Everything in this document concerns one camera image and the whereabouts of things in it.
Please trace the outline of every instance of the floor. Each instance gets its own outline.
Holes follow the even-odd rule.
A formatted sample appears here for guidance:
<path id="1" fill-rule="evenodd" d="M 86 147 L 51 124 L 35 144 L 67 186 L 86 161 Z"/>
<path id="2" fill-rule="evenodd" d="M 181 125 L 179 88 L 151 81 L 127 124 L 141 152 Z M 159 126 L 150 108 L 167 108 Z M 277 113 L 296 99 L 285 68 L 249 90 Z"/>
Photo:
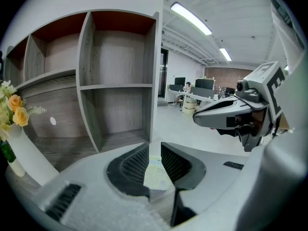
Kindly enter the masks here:
<path id="1" fill-rule="evenodd" d="M 150 155 L 160 155 L 160 142 L 173 142 L 202 151 L 249 156 L 238 137 L 219 135 L 216 130 L 200 127 L 193 115 L 180 111 L 180 106 L 157 107 Z"/>

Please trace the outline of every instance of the fluorescent light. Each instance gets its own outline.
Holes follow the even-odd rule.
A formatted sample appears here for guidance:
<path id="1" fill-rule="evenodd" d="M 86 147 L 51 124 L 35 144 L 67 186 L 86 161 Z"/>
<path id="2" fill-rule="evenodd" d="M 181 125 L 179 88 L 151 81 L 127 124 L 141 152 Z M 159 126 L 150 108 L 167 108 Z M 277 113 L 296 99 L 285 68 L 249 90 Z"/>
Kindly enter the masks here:
<path id="1" fill-rule="evenodd" d="M 227 61 L 232 61 L 231 57 L 229 56 L 229 54 L 227 53 L 225 48 L 220 48 L 221 53 L 223 53 L 224 57 L 227 59 Z"/>
<path id="2" fill-rule="evenodd" d="M 171 10 L 173 10 L 174 12 L 180 14 L 181 16 L 183 16 L 184 18 L 186 18 L 187 20 L 189 20 L 191 23 L 193 23 L 197 28 L 199 28 L 205 35 L 210 35 L 212 34 L 211 30 L 207 28 L 207 26 L 200 21 L 195 15 L 193 15 L 190 11 L 188 11 L 187 9 L 185 9 L 182 5 L 180 5 L 179 3 L 174 3 L 171 6 Z"/>

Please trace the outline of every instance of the green leaf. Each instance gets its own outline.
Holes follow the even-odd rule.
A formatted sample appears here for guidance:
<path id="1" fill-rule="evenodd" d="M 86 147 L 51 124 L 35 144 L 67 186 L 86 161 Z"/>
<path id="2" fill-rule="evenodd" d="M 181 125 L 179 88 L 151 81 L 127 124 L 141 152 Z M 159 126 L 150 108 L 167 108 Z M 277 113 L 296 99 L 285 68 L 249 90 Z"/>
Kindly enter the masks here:
<path id="1" fill-rule="evenodd" d="M 30 115 L 32 115 L 32 114 L 38 114 L 38 115 L 40 115 L 40 114 L 42 114 L 42 113 L 45 113 L 47 110 L 46 109 L 44 109 L 43 107 L 36 107 L 36 106 L 34 106 L 34 107 L 30 107 L 30 108 L 28 108 L 27 109 L 27 113 L 28 113 L 28 115 L 30 116 Z"/>
<path id="2" fill-rule="evenodd" d="M 2 153 L 9 163 L 14 162 L 16 156 L 8 143 L 3 143 L 1 146 Z"/>

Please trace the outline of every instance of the bouquet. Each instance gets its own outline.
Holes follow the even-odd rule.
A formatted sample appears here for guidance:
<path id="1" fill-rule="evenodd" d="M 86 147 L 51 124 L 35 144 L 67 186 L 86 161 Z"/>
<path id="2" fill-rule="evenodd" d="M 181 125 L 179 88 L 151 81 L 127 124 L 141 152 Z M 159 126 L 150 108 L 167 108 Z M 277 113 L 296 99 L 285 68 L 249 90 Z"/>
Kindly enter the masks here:
<path id="1" fill-rule="evenodd" d="M 11 81 L 4 81 L 0 86 L 0 139 L 6 141 L 6 134 L 10 125 L 15 123 L 20 127 L 28 125 L 32 114 L 42 114 L 46 109 L 30 107 L 25 109 L 26 100 L 14 94 L 17 91 Z"/>

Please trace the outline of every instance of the black label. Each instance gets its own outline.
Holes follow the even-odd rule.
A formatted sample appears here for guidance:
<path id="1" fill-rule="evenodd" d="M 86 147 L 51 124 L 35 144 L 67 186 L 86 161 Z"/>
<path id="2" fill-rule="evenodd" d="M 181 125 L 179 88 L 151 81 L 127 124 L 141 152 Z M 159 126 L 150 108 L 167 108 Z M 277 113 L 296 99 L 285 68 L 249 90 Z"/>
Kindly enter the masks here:
<path id="1" fill-rule="evenodd" d="M 274 97 L 275 90 L 282 84 L 282 82 L 285 80 L 282 69 L 278 68 L 277 72 L 273 75 L 273 77 L 269 80 L 267 83 L 267 87 L 269 89 L 269 93 L 271 96 L 271 99 L 273 101 L 274 109 L 275 109 L 275 115 L 277 115 L 281 108 L 278 106 L 277 101 Z"/>

